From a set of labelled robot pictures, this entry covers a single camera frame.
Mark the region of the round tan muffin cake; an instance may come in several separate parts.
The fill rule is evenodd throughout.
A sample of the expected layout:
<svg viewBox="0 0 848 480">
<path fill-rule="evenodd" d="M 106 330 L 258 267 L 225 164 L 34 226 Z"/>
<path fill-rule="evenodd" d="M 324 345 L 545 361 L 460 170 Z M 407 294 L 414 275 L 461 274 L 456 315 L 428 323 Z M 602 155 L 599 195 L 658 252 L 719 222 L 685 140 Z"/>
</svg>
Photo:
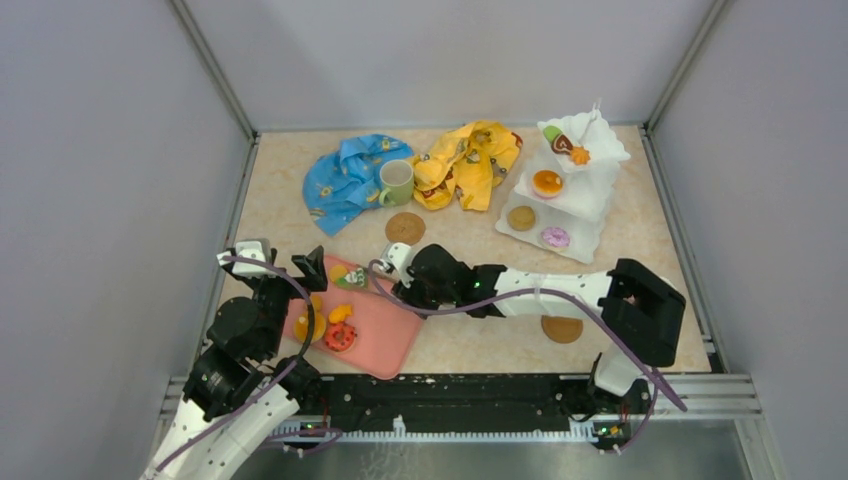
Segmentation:
<svg viewBox="0 0 848 480">
<path fill-rule="evenodd" d="M 507 213 L 508 226 L 519 232 L 531 230 L 537 221 L 535 210 L 530 206 L 518 206 Z"/>
</svg>

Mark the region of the purple sprinkled donut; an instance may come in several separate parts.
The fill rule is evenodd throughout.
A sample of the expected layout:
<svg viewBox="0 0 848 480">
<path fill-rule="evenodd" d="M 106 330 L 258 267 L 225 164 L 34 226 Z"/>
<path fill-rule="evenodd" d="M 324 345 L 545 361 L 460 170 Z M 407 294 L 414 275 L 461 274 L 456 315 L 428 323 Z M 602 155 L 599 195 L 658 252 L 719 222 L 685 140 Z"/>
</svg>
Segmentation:
<svg viewBox="0 0 848 480">
<path fill-rule="evenodd" d="M 571 236 L 563 228 L 546 227 L 540 232 L 540 243 L 547 249 L 560 251 L 567 249 L 571 245 Z"/>
</svg>

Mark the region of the yellow orange pastry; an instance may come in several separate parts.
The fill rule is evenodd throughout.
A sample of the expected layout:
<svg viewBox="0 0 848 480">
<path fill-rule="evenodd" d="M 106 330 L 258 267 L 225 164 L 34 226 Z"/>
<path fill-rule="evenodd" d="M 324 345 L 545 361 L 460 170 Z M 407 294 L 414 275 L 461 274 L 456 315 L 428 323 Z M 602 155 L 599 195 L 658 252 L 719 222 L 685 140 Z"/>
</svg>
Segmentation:
<svg viewBox="0 0 848 480">
<path fill-rule="evenodd" d="M 532 175 L 530 185 L 535 195 L 553 199 L 563 192 L 565 183 L 562 176 L 553 170 L 538 170 Z"/>
</svg>

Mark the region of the brown heart cookie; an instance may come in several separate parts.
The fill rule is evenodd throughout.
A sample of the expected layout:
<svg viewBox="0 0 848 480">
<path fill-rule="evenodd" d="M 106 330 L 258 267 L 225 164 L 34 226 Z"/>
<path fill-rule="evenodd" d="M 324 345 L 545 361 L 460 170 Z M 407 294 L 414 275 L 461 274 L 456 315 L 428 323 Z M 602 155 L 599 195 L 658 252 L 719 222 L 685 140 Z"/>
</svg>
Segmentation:
<svg viewBox="0 0 848 480">
<path fill-rule="evenodd" d="M 570 155 L 574 146 L 564 134 L 558 134 L 550 141 L 551 150 L 558 155 Z"/>
</svg>

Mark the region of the green round macaron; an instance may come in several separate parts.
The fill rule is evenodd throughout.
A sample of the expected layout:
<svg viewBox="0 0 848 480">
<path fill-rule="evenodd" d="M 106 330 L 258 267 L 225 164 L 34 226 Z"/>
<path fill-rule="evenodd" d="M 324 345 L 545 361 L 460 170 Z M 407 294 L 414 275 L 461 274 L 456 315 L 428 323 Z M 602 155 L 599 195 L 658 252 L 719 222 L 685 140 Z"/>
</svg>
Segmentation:
<svg viewBox="0 0 848 480">
<path fill-rule="evenodd" d="M 556 139 L 562 134 L 562 130 L 554 125 L 547 125 L 542 129 L 542 133 L 547 142 L 553 145 L 556 143 Z"/>
</svg>

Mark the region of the orange swirl cookie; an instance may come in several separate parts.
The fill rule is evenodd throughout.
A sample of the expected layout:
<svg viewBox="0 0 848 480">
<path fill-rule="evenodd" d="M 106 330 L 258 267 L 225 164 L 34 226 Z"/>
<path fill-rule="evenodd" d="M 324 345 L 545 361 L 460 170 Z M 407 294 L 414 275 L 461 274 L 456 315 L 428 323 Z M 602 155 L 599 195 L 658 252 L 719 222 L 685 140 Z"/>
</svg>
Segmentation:
<svg viewBox="0 0 848 480">
<path fill-rule="evenodd" d="M 570 151 L 570 157 L 575 165 L 587 165 L 591 160 L 590 152 L 582 146 L 574 146 Z"/>
</svg>

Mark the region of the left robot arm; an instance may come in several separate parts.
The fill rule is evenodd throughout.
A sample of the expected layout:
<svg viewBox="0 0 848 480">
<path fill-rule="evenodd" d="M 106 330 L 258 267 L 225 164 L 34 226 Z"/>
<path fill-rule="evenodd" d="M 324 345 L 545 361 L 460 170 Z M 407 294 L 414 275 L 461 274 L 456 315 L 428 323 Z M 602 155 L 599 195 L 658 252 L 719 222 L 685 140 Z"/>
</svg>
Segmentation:
<svg viewBox="0 0 848 480">
<path fill-rule="evenodd" d="M 229 479 L 280 423 L 319 404 L 319 372 L 305 354 L 318 339 L 311 296 L 329 286 L 324 249 L 294 255 L 297 277 L 276 266 L 265 239 L 236 243 L 217 254 L 219 267 L 246 285 L 248 297 L 225 301 L 206 331 L 175 416 L 142 473 L 144 479 Z M 279 351 L 292 301 L 306 310 L 299 351 L 265 366 Z"/>
</svg>

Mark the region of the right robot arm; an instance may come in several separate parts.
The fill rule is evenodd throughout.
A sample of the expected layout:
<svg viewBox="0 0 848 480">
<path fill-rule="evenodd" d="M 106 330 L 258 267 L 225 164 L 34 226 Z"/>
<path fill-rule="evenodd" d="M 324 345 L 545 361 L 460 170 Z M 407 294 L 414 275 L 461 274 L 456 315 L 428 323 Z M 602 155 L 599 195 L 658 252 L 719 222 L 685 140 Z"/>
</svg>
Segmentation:
<svg viewBox="0 0 848 480">
<path fill-rule="evenodd" d="M 594 409 L 614 411 L 640 377 L 680 410 L 686 408 L 660 372 L 676 361 L 686 300 L 637 260 L 622 258 L 608 271 L 589 274 L 546 274 L 503 264 L 469 266 L 438 244 L 415 249 L 392 243 L 369 268 L 396 276 L 386 297 L 423 318 L 466 314 L 591 322 L 612 342 L 586 385 Z"/>
</svg>

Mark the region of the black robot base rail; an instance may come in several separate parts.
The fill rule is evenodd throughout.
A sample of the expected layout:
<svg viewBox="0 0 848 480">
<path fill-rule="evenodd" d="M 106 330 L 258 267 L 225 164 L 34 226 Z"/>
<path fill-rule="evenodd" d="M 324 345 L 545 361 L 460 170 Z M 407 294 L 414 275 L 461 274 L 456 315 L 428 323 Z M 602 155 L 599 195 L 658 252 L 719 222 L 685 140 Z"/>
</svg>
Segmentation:
<svg viewBox="0 0 848 480">
<path fill-rule="evenodd" d="M 593 420 L 616 423 L 646 413 L 646 381 L 618 397 L 585 375 L 404 374 L 325 376 L 308 391 L 299 416 L 344 432 L 507 434 L 572 432 Z"/>
</svg>

